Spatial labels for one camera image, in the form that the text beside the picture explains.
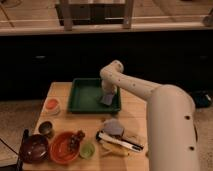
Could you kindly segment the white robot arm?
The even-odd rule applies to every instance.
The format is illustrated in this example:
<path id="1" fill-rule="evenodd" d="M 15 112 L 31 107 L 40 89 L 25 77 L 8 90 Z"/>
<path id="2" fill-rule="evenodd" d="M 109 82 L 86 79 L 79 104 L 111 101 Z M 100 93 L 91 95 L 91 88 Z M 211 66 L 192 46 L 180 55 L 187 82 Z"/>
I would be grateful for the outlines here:
<path id="1" fill-rule="evenodd" d="M 145 100 L 149 171 L 200 171 L 193 115 L 195 103 L 183 89 L 123 73 L 114 60 L 100 70 L 104 93 L 115 86 Z"/>

